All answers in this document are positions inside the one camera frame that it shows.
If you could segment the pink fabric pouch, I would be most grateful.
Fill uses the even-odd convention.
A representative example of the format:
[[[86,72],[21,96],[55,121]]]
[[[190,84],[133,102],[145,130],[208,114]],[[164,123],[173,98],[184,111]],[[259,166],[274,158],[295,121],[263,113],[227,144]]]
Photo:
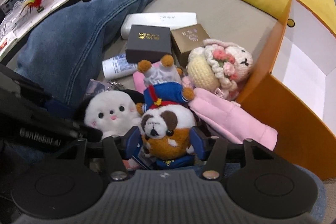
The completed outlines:
[[[144,102],[137,104],[139,114],[168,105],[188,106],[201,120],[232,143],[251,138],[269,150],[277,143],[277,131],[244,111],[236,102],[228,101],[202,88],[182,85],[182,70],[172,56],[164,56],[154,66],[141,60],[137,70],[143,74]]]

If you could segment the white black-eared dog plush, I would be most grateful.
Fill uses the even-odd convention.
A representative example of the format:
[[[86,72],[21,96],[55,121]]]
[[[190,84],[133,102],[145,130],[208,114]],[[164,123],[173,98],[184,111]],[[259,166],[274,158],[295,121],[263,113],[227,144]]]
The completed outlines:
[[[132,127],[140,126],[136,104],[143,94],[135,90],[106,90],[86,96],[73,113],[73,120],[102,132],[102,138],[124,136]]]

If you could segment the brown sailor dog plush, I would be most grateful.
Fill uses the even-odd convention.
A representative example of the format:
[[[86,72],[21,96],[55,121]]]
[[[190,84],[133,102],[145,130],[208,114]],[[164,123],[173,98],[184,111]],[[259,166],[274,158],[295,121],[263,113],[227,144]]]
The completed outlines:
[[[190,130],[197,121],[188,104],[195,97],[192,88],[182,84],[182,70],[171,55],[155,67],[142,60],[137,69],[144,76],[144,102],[137,104],[141,115],[142,156],[158,169],[191,166],[194,147]]]

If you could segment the crocheted bunny doll with flowers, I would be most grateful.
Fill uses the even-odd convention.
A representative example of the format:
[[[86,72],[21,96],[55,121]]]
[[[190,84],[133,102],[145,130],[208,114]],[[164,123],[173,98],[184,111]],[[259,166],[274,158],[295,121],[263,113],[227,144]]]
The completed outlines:
[[[187,75],[182,84],[202,88],[233,101],[239,95],[253,68],[253,57],[245,48],[217,39],[203,40],[203,46],[189,53]]]

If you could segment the white Vaseline lotion tube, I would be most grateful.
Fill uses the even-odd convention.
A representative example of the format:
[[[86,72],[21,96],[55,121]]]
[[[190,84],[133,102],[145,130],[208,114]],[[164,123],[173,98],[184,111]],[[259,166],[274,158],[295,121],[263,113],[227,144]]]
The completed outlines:
[[[137,64],[128,63],[126,54],[114,56],[102,62],[105,79],[114,80],[132,75],[137,71]]]

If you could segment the gold brown gift box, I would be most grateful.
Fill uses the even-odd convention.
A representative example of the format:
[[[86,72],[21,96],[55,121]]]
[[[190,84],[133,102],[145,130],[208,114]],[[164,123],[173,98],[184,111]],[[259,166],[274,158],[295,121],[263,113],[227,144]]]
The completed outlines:
[[[203,46],[203,40],[209,39],[209,34],[201,24],[179,28],[171,31],[173,50],[181,65],[188,61],[189,53]]]

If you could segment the black gift box gold lettering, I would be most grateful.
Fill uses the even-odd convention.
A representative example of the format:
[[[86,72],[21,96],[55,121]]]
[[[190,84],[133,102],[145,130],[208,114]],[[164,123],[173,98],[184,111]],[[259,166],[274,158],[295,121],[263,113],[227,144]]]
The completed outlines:
[[[132,25],[126,43],[128,63],[148,60],[159,61],[164,55],[171,55],[171,31],[168,27]]]

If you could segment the white glasses case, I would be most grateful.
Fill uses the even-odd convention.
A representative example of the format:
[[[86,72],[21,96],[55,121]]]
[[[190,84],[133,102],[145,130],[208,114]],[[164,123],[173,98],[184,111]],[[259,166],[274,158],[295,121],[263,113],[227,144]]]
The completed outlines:
[[[197,24],[195,12],[146,12],[129,14],[121,26],[121,37],[127,40],[132,25],[168,27],[176,30]]]

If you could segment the blue jeans leg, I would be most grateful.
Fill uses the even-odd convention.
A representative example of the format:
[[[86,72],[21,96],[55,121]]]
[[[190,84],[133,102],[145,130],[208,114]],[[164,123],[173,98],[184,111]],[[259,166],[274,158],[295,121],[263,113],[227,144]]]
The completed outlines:
[[[129,14],[153,0],[91,0],[50,15],[30,33],[17,59],[17,73],[60,102],[77,107],[90,79],[98,77],[103,49]]]

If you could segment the orange cardboard storage box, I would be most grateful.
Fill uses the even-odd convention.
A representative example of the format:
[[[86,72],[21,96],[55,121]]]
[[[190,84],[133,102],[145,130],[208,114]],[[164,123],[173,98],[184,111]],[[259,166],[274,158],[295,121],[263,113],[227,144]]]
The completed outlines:
[[[335,178],[335,33],[300,0],[289,0],[238,102],[277,131],[278,155]]]

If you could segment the red feather toy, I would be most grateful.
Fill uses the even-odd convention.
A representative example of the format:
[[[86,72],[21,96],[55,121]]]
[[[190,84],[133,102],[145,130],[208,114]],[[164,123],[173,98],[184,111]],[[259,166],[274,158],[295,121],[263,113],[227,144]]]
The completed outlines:
[[[22,12],[24,12],[25,8],[29,9],[29,12],[31,12],[31,10],[33,8],[36,8],[38,12],[41,12],[44,10],[44,7],[42,6],[42,1],[43,0],[26,0],[24,2],[24,5],[21,9],[20,14],[22,14]]]

